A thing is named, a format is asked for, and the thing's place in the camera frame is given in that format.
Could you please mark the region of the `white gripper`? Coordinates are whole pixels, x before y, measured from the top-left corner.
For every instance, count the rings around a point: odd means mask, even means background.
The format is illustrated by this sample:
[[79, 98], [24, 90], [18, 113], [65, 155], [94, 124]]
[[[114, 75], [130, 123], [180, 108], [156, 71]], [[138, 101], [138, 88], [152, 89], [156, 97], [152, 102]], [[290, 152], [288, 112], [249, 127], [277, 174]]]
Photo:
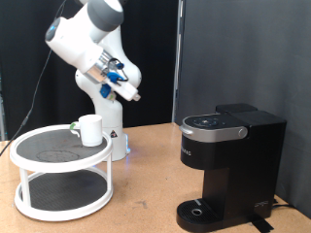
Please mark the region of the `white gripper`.
[[138, 94], [138, 89], [134, 87], [131, 83], [126, 81], [123, 77], [112, 76], [112, 89], [116, 91], [121, 97], [127, 101], [139, 101], [141, 95]]

